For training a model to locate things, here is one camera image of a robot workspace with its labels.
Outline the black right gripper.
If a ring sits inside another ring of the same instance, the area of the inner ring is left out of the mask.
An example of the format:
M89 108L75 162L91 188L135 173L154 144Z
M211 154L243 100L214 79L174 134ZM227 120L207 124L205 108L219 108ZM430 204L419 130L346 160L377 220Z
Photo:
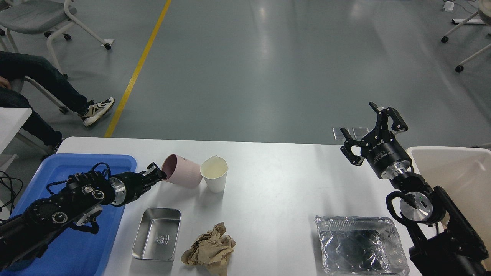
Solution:
M340 128L345 138L340 150L352 165L361 166L365 158L377 177L393 180L408 171L412 159L398 143L395 135L388 130L388 119L392 120L391 130L395 133L406 132L409 127L395 108L379 107L374 102L369 102L369 105L377 114L374 130L361 141L354 140L347 129ZM361 149L361 155L353 153L353 146Z

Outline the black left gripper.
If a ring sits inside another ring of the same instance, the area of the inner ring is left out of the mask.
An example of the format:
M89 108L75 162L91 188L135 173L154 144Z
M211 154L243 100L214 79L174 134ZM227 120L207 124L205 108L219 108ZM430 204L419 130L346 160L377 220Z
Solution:
M151 189L151 184L156 184L166 178L167 174L155 163L149 164L144 172L124 172L112 175L108 179L114 190L114 199L110 204L120 207L134 202Z

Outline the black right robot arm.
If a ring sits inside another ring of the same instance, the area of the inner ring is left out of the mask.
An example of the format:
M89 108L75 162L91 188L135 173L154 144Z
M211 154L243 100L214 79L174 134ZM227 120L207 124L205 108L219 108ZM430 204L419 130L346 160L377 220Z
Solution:
M431 187L414 171L412 159L396 140L408 130L398 110L369 103L377 118L361 139L340 128L340 148L355 166L367 161L379 179L394 191L386 196L390 215L409 233L410 260L423 276L489 276L483 261L489 258L484 241L443 187Z

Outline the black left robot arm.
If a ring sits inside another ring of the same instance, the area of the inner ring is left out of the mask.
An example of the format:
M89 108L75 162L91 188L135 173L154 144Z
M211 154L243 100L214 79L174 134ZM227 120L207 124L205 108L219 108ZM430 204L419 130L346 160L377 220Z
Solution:
M1 223L1 269L22 260L42 257L66 229L97 234L104 205L121 207L134 202L167 175L155 163L140 173L112 174L107 166L69 175L65 187L33 201L26 210Z

